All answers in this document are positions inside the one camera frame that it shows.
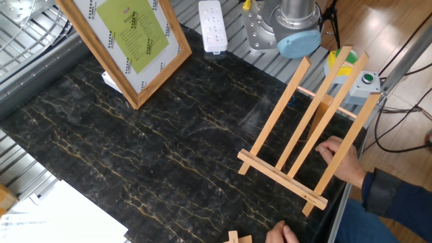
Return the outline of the person's right hand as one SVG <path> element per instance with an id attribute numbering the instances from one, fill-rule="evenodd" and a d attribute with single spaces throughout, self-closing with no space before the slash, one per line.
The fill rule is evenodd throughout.
<path id="1" fill-rule="evenodd" d="M 330 136 L 320 143 L 315 150 L 320 153 L 325 162 L 329 165 L 334 155 L 338 152 L 342 139 L 337 136 Z M 366 176 L 366 171 L 360 166 L 356 148 L 351 145 L 342 162 L 339 164 L 334 175 L 349 184 L 361 189 Z"/>

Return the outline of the person's left hand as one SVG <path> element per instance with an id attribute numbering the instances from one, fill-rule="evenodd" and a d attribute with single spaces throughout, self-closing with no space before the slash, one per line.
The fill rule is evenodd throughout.
<path id="1" fill-rule="evenodd" d="M 267 232 L 265 243 L 299 243 L 299 240 L 285 221 L 279 221 Z"/>

